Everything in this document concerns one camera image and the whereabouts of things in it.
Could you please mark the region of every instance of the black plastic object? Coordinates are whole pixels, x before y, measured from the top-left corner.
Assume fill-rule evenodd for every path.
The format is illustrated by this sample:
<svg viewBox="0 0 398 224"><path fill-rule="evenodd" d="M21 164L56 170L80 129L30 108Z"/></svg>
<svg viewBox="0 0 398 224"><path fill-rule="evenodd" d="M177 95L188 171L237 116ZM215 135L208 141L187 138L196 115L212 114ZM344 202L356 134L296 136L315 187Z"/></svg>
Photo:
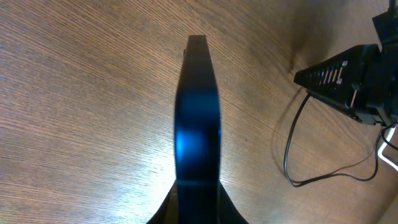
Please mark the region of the black plastic object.
<svg viewBox="0 0 398 224"><path fill-rule="evenodd" d="M247 223L220 183L221 115L216 78L204 35L188 38L175 99L172 190L148 223ZM170 214L171 203L178 212Z"/></svg>
<svg viewBox="0 0 398 224"><path fill-rule="evenodd" d="M294 82L357 122L398 120L398 13L395 4L373 18L382 44L357 45L296 73Z"/></svg>

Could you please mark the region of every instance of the wood grain surface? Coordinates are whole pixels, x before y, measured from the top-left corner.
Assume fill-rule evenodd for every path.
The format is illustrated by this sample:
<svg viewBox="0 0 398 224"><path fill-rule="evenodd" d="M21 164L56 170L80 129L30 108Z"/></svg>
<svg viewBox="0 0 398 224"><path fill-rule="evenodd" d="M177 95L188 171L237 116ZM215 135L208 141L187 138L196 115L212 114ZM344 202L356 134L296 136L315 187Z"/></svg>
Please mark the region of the wood grain surface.
<svg viewBox="0 0 398 224"><path fill-rule="evenodd" d="M388 1L1 1L0 223L145 223L175 179L174 96L187 38L205 34L222 110L221 182L249 223L376 223L397 195L370 182L291 187L294 73L378 42ZM310 99L292 178L360 161L378 127ZM368 177L374 160L346 172Z"/></svg>

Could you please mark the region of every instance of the wooden table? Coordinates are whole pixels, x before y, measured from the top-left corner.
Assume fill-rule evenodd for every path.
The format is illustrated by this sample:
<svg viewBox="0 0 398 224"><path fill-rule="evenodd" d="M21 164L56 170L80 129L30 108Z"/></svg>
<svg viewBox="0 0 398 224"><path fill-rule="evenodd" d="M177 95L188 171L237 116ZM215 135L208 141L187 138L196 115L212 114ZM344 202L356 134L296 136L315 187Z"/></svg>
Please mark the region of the wooden table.
<svg viewBox="0 0 398 224"><path fill-rule="evenodd" d="M222 110L221 182L249 223L375 223L397 195L370 182L295 189L285 141L297 70L377 42L388 1L4 1L0 222L145 223L174 179L174 96L187 37L205 34ZM295 179L360 161L378 127L310 99L289 155ZM347 170L368 177L374 160Z"/></svg>

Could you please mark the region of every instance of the white cable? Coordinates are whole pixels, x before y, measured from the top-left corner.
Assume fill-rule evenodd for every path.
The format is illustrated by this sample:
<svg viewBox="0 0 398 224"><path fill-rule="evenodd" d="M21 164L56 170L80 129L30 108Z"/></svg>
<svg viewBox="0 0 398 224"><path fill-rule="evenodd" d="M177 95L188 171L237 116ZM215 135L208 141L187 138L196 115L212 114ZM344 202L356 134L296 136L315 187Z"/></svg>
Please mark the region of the white cable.
<svg viewBox="0 0 398 224"><path fill-rule="evenodd" d="M390 128L386 140L390 141L392 138L392 135L394 134L394 131L396 130L396 127ZM379 156L380 159L382 159L384 162L388 163L390 166L392 166L396 171L398 171L398 166L397 164L391 162L389 159L387 159L385 156L383 156L383 151L386 148L387 143L383 141L379 149L377 150L377 155Z"/></svg>

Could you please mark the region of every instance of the black cable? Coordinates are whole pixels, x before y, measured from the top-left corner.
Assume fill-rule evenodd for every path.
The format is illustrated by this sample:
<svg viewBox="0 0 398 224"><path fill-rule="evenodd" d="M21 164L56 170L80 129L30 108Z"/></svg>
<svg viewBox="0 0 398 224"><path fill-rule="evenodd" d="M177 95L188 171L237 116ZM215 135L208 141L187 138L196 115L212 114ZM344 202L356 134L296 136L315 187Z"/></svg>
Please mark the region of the black cable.
<svg viewBox="0 0 398 224"><path fill-rule="evenodd" d="M397 7L397 0L390 0L389 10L394 10Z"/></svg>
<svg viewBox="0 0 398 224"><path fill-rule="evenodd" d="M387 131L388 129L392 128L392 127L393 127L394 125L396 125L396 124L398 124L398 122L394 122L394 123L388 125L387 127L383 128L383 129L381 130L381 137L383 138L383 141L384 141L385 143L387 143L388 146L390 146L391 148L393 148L393 149L395 149L395 150L398 150L398 147L397 147L397 146L391 144L389 141L387 141L386 137L384 137L386 131Z"/></svg>
<svg viewBox="0 0 398 224"><path fill-rule="evenodd" d="M333 171L333 172L331 172L329 174L321 175L321 176L318 176L318 177L313 177L313 178L307 179L307 180L296 181L296 180L292 180L289 177L289 174L287 172L287 156L289 155L290 142L292 141L294 127L296 126L296 123L297 123L297 120L299 119L300 113L303 110L303 107L304 107L305 103L308 101L308 99L310 98L310 96L311 96L311 94L308 93L308 95L303 100L303 103L300 105L300 108L298 109L297 114L296 114L296 116L295 116L295 118L293 120L292 127L290 128L289 136L287 138L287 143L286 143L286 148L285 148L285 157L284 157L284 171L285 171L285 176L286 176L287 181L293 187L302 187L302 186L304 186L306 184L309 184L309 183L312 183L312 182L315 182L315 181L318 181L318 180L323 180L323 179L327 179L327 178L330 178L330 177L336 177L336 176L351 177L351 178L353 178L355 180L358 180L358 181L369 181L369 180L373 179L376 176L377 171L379 169L379 161L378 161L379 160L379 156L377 155L377 146L379 145L379 141L380 141L381 137L383 136L383 133L377 138L377 141L376 141L375 150L374 150L374 158L376 160L376 167L374 169L374 172L373 172L372 176L370 176L369 178L360 179L360 178L354 177L354 176L349 175L349 174L335 174L335 172L337 172L337 171L339 171L341 169L345 169L345 168L349 168L349 167L355 166L355 165L359 164L360 162L357 162L356 164L353 164L353 165L350 165L350 166L342 167L342 168L337 169L337 170L335 170L335 171ZM389 126L389 127L384 128L383 129L384 132L387 129L391 128L391 127L392 127L392 125Z"/></svg>

